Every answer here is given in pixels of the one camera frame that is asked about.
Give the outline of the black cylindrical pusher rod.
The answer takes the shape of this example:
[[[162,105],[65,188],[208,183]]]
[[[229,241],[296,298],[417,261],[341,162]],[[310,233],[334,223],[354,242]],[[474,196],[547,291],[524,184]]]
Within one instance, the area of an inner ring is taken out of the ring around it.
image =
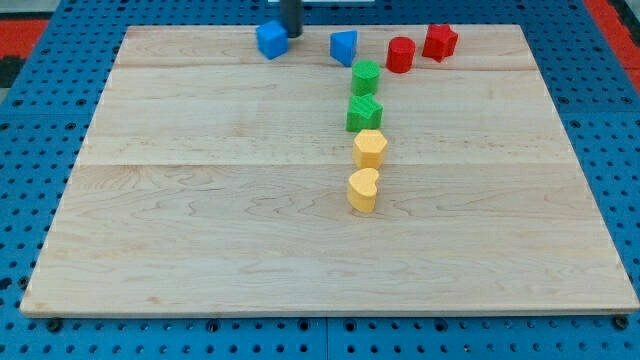
[[[280,20],[289,38],[301,36],[304,24],[302,0],[280,0]]]

